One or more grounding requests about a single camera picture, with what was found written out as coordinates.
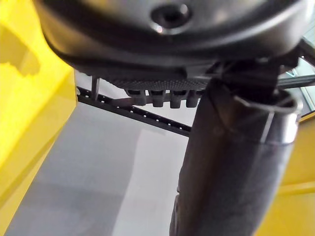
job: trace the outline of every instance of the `white wall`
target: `white wall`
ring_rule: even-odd
[[[90,83],[79,74],[78,85]],[[100,91],[125,96],[106,84]],[[147,109],[189,125],[195,113]],[[168,236],[187,141],[78,103],[6,236]]]

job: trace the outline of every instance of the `metal rack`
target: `metal rack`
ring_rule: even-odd
[[[298,49],[300,52],[299,56],[311,65],[315,66],[314,48],[307,41],[301,40],[300,44],[298,45]],[[157,106],[161,107],[164,102],[169,102],[174,99],[174,95],[171,92],[164,93],[163,96],[160,96],[158,98],[159,101],[155,100],[156,97],[154,97],[154,94],[140,94],[140,96],[113,99],[105,95],[98,94],[99,80],[99,77],[92,76],[92,90],[77,87],[79,90],[79,92],[77,93],[79,102],[189,137],[189,133],[191,130],[190,126],[135,107],[135,105],[145,105],[152,103],[158,103]],[[281,79],[278,81],[277,88],[291,89],[312,85],[315,85],[315,75]],[[193,104],[187,104],[187,107],[195,107],[202,93],[203,91],[199,91],[197,94],[195,94],[195,100],[193,101]],[[176,101],[176,104],[180,104],[181,100],[186,100],[187,96],[188,94],[177,96],[176,99],[178,101]]]

